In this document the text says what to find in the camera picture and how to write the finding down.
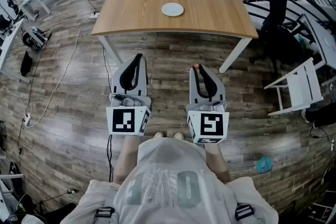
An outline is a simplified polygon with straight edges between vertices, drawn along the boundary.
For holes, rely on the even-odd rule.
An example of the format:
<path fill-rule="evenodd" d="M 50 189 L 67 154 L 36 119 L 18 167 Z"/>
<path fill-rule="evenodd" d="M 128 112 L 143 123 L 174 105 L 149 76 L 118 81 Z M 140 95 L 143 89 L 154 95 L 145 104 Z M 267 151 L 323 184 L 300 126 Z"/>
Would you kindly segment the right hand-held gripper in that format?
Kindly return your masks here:
<path fill-rule="evenodd" d="M 202 93 L 198 75 L 203 78 Z M 225 88 L 222 81 L 205 65 L 193 65 L 189 75 L 189 101 L 216 101 L 186 106 L 187 123 L 193 143 L 218 144 L 227 137 L 229 113 L 226 112 Z"/>

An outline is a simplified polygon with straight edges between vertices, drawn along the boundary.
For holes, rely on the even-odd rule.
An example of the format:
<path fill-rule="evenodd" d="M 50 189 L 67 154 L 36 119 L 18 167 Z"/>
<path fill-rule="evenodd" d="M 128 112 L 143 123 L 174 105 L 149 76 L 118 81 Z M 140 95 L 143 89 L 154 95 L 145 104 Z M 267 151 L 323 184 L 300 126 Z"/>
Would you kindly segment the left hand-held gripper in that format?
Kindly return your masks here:
<path fill-rule="evenodd" d="M 144 55 L 130 57 L 117 69 L 112 78 L 111 103 L 106 108 L 109 134 L 144 135 L 152 111 L 152 100 L 146 97 L 147 86 Z"/>

